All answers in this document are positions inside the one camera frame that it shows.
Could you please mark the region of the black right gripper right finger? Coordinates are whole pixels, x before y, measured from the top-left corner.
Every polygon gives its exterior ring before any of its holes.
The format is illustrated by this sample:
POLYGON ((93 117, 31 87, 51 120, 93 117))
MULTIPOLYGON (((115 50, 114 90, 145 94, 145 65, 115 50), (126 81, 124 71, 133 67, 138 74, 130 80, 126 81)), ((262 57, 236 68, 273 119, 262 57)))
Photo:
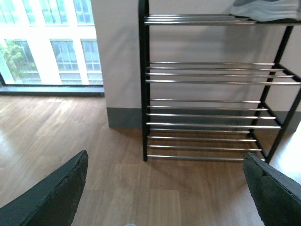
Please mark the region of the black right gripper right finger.
POLYGON ((243 171, 258 214, 266 226, 301 224, 301 185, 252 153, 243 171))

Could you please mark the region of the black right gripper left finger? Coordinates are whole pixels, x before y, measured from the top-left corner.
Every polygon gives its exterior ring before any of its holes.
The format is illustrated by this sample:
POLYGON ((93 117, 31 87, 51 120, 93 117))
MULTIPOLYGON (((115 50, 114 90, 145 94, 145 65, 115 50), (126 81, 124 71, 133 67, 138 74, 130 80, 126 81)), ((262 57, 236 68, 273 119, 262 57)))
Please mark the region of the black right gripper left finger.
POLYGON ((0 209, 2 226, 69 226, 84 191, 88 154, 79 152, 0 209))

